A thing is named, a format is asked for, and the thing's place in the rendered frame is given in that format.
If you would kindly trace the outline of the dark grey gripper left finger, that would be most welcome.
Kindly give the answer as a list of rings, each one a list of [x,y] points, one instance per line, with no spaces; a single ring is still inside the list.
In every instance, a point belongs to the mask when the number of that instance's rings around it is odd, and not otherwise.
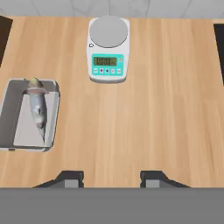
[[[36,188],[83,188],[84,171],[62,171],[55,179],[46,181]]]

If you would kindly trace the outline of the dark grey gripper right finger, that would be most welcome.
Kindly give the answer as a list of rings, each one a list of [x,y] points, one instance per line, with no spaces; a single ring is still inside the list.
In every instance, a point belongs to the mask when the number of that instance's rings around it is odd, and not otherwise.
[[[141,188],[167,188],[167,187],[184,187],[184,185],[175,180],[169,179],[162,171],[140,171]]]

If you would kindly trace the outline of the grey meat container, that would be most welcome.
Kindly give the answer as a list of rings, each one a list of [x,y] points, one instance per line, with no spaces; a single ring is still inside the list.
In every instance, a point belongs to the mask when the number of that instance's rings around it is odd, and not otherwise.
[[[49,151],[54,144],[60,107],[60,88],[56,80],[41,80],[49,92],[45,96],[47,124],[42,139],[34,124],[29,96],[24,93],[29,81],[8,79],[0,104],[0,150]]]

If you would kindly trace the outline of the grey fish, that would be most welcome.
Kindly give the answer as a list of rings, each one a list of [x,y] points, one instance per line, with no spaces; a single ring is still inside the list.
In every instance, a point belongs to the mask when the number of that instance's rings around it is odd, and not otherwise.
[[[47,123],[47,106],[45,95],[48,95],[49,92],[44,88],[44,85],[38,78],[33,77],[29,80],[27,89],[24,93],[29,95],[31,116],[34,124],[37,127],[42,139],[45,139]]]

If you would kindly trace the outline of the white kitchen scale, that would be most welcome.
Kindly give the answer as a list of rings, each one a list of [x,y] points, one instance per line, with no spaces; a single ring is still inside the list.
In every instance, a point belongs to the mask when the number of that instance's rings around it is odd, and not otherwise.
[[[92,18],[88,24],[86,53],[91,81],[124,82],[130,58],[130,21],[117,16]]]

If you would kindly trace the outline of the black appliance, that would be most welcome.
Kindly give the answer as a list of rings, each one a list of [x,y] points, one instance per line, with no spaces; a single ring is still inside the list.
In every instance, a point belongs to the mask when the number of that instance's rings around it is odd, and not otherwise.
[[[214,24],[213,28],[219,54],[221,76],[224,82],[224,24]]]

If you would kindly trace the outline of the dark brown cabinet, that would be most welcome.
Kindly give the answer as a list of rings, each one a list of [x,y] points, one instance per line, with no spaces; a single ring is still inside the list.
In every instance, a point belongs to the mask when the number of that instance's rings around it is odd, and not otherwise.
[[[8,17],[0,16],[0,66],[4,58],[4,51],[11,32],[13,20]]]

